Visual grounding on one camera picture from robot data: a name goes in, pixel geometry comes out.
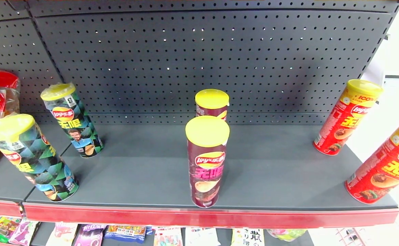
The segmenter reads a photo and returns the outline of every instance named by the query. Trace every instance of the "black and green geometric pattern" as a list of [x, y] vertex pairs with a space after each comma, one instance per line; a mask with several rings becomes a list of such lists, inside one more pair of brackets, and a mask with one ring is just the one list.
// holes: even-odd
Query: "black and green geometric pattern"
[[[96, 132], [95, 126], [93, 125], [92, 121], [90, 120], [90, 117], [87, 113], [87, 111], [84, 108], [84, 103], [80, 100], [78, 97], [78, 94], [76, 92], [71, 94], [72, 98], [75, 100], [76, 105], [73, 107], [70, 107], [67, 104], [67, 101], [65, 98], [60, 98], [58, 100], [54, 101], [45, 101], [45, 106], [46, 108], [52, 113], [52, 110], [54, 107], [63, 107], [63, 108], [68, 108], [72, 109], [74, 113], [73, 120], [79, 120], [81, 126], [71, 128], [71, 129], [77, 129], [81, 133], [81, 139], [91, 139], [92, 142], [90, 145], [93, 145], [95, 150], [91, 153], [86, 153], [85, 147], [75, 147], [76, 150], [80, 153], [81, 157], [84, 158], [89, 158], [93, 157], [97, 154], [99, 154], [102, 149], [104, 148], [104, 144], [102, 143], [101, 139], [98, 136], [98, 133]], [[69, 130], [70, 129], [63, 129], [66, 135], [69, 137], [71, 143], [75, 143], [75, 140], [70, 136]]]
[[42, 140], [37, 123], [20, 134], [19, 141], [23, 148], [18, 150], [13, 150], [16, 143], [0, 141], [0, 150], [7, 155], [19, 154], [20, 161], [12, 162], [13, 165], [49, 199], [63, 201], [78, 190], [78, 180], [51, 144]]

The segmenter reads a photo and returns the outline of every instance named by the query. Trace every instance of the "purple package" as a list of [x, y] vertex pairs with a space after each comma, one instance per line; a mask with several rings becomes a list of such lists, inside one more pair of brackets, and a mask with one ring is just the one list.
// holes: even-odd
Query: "purple package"
[[101, 246], [104, 224], [84, 224], [81, 226], [74, 246]]

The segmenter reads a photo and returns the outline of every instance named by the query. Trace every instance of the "label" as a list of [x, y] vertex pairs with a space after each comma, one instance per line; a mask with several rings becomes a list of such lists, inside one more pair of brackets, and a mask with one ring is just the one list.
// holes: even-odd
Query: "label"
[[376, 97], [346, 87], [314, 140], [315, 148], [323, 154], [337, 155], [376, 101]]
[[399, 128], [345, 181], [351, 196], [372, 204], [399, 185]]

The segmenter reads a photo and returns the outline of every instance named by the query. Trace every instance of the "red chip canister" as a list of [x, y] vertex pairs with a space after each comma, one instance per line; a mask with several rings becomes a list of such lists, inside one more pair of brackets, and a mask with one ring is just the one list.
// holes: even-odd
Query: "red chip canister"
[[313, 146], [323, 154], [337, 155], [382, 92], [372, 82], [349, 80]]
[[211, 115], [226, 120], [229, 96], [217, 89], [205, 89], [195, 95], [196, 116]]
[[229, 126], [217, 117], [199, 116], [187, 122], [186, 136], [192, 200], [208, 208], [218, 200]]
[[345, 181], [349, 194], [373, 204], [399, 185], [399, 128]]

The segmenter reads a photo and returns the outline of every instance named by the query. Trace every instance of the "barcode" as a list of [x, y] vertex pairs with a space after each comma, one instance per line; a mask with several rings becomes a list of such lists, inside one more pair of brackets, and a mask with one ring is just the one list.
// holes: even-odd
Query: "barcode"
[[17, 141], [17, 142], [12, 143], [11, 148], [12, 148], [14, 151], [16, 151], [16, 150], [18, 150], [18, 149], [25, 148], [25, 146], [23, 146], [23, 144], [22, 144], [20, 141]]

